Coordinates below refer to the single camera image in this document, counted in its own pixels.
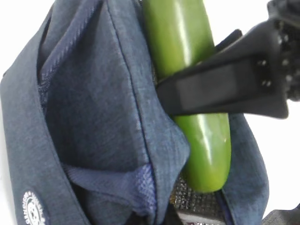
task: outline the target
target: white background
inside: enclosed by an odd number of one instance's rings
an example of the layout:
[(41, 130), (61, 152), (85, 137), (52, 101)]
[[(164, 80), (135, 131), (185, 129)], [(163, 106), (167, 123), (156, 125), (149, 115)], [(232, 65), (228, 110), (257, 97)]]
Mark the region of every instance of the white background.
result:
[[(52, 3), (53, 0), (0, 1), (0, 75), (38, 30)], [(215, 43), (236, 28), (245, 33), (266, 20), (266, 3), (267, 0), (206, 0)], [(300, 203), (300, 103), (289, 102), (289, 107), (290, 117), (286, 120), (246, 115), (270, 180), (270, 199), (265, 215), (274, 209), (291, 210)], [(12, 197), (7, 181), (8, 163), (3, 122), (0, 120), (0, 218), (3, 224), (14, 225)]]

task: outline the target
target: cucumber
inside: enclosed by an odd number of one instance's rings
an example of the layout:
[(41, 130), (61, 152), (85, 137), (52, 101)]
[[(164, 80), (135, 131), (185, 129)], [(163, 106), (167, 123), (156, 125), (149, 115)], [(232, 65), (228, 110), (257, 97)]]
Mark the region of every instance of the cucumber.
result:
[[(143, 0), (142, 8), (158, 81), (215, 53), (203, 0)], [(191, 148), (182, 177), (198, 192), (221, 189), (231, 162), (228, 114), (179, 116), (173, 120)]]

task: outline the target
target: circular logo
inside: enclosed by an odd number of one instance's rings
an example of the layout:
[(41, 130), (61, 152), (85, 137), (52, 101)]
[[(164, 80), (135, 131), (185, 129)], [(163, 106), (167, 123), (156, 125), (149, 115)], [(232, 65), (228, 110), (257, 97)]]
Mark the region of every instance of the circular logo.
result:
[(24, 219), (27, 225), (46, 225), (44, 209), (34, 192), (25, 192), (22, 207)]

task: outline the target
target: blue fabric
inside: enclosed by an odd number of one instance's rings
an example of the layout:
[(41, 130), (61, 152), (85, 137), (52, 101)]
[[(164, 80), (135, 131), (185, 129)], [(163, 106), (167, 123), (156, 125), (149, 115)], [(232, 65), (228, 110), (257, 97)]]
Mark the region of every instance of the blue fabric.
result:
[[(139, 0), (56, 0), (7, 71), (18, 224), (25, 187), (55, 225), (123, 225), (133, 211), (163, 222), (189, 144), (157, 98), (142, 23)], [(217, 198), (228, 221), (257, 225), (268, 200), (263, 159), (244, 116), (230, 125), (232, 166)]]
[(151, 166), (144, 165), (132, 172), (105, 172), (64, 165), (70, 181), (102, 198), (130, 206), (144, 217), (156, 210), (155, 189)]

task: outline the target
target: screw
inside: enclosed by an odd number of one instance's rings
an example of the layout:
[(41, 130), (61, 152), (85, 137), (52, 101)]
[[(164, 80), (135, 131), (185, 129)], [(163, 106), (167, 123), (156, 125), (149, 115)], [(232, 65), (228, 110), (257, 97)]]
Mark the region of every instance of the screw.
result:
[(283, 42), (283, 41), (282, 41), (282, 38), (281, 38), (281, 36), (278, 36), (278, 44), (280, 44), (280, 45), (281, 45), (281, 44), (282, 44), (282, 42)]
[(279, 29), (283, 30), (283, 28), (285, 27), (285, 23), (283, 21), (279, 22)]
[(284, 59), (283, 61), (282, 61), (282, 66), (287, 66), (287, 65), (289, 65), (290, 64), (290, 62), (289, 62), (289, 60), (288, 59)]
[(257, 63), (259, 66), (265, 66), (267, 64), (267, 61), (266, 60), (261, 60), (261, 61), (258, 61)]
[(288, 81), (288, 82), (292, 82), (293, 77), (292, 77), (291, 75), (286, 75), (285, 79), (286, 79), (286, 81)]
[(287, 34), (284, 35), (283, 40), (284, 40), (285, 42), (288, 42), (288, 41), (289, 41), (289, 36), (288, 36)]
[(269, 87), (269, 86), (271, 86), (272, 85), (272, 82), (271, 81), (263, 81), (262, 82), (262, 86), (267, 86), (267, 87)]

